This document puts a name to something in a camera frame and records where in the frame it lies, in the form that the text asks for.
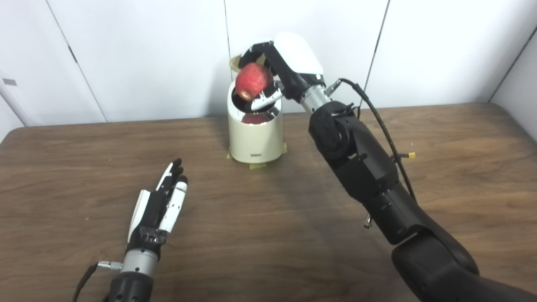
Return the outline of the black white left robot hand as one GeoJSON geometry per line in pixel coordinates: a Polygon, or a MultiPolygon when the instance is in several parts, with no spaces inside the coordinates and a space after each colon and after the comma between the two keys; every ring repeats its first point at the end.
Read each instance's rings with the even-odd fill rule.
{"type": "Polygon", "coordinates": [[[161,258],[161,248],[172,232],[188,190],[182,159],[167,166],[156,189],[142,190],[138,196],[127,237],[126,251],[150,251],[161,258]]]}

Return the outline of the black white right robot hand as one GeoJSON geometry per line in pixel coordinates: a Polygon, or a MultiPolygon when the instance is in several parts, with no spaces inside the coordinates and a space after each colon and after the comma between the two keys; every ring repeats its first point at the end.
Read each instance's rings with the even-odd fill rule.
{"type": "Polygon", "coordinates": [[[284,97],[296,101],[312,114],[330,102],[324,95],[323,67],[303,37],[282,32],[274,40],[252,44],[239,56],[237,66],[243,68],[260,57],[265,57],[266,67],[279,80],[270,84],[267,92],[257,94],[247,106],[249,110],[259,111],[284,97]]]}

